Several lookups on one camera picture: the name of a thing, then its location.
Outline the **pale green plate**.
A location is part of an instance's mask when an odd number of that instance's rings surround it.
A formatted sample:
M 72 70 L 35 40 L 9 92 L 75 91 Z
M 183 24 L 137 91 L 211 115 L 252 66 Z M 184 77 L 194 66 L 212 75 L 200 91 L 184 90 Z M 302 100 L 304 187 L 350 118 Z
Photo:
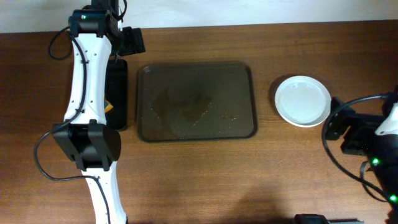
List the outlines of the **pale green plate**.
M 285 79 L 274 95 L 277 105 L 326 104 L 331 109 L 331 96 L 327 88 L 318 80 L 308 76 L 293 76 Z

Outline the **green yellow sponge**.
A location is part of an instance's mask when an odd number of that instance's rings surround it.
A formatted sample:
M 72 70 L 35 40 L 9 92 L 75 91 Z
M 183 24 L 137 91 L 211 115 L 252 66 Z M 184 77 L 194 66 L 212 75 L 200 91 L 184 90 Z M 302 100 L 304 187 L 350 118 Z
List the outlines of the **green yellow sponge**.
M 104 101 L 104 112 L 108 113 L 112 109 L 113 109 L 113 105 L 109 101 L 105 100 Z

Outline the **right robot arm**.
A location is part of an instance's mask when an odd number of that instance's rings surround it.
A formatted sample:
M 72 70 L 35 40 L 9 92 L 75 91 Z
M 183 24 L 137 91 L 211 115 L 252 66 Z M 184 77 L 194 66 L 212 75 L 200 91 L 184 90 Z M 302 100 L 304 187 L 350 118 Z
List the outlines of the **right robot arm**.
M 375 99 L 384 101 L 381 116 L 358 114 L 351 108 L 356 103 Z M 397 223 L 397 89 L 347 103 L 334 97 L 331 108 L 321 133 L 328 157 L 340 171 L 359 182 L 373 199 L 388 203 L 392 210 L 386 223 Z M 344 136 L 341 145 L 344 154 L 367 157 L 358 176 L 345 169 L 328 147 L 328 141 L 336 141 L 340 136 Z

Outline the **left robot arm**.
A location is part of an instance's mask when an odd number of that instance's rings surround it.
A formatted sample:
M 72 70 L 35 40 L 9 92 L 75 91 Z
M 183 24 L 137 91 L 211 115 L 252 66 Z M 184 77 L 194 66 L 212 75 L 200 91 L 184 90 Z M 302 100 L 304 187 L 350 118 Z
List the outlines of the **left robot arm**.
M 119 196 L 117 163 L 121 137 L 107 124 L 106 72 L 109 58 L 145 51 L 140 29 L 123 27 L 120 1 L 92 1 L 76 9 L 63 29 L 74 56 L 72 89 L 63 123 L 52 136 L 86 180 L 96 223 L 127 223 Z

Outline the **white plate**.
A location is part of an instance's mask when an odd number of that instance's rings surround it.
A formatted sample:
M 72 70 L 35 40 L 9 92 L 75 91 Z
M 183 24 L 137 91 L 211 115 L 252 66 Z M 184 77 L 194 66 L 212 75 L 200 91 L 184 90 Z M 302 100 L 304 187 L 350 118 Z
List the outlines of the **white plate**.
M 326 104 L 277 105 L 277 112 L 282 119 L 301 128 L 318 126 L 326 120 L 330 111 L 330 106 Z

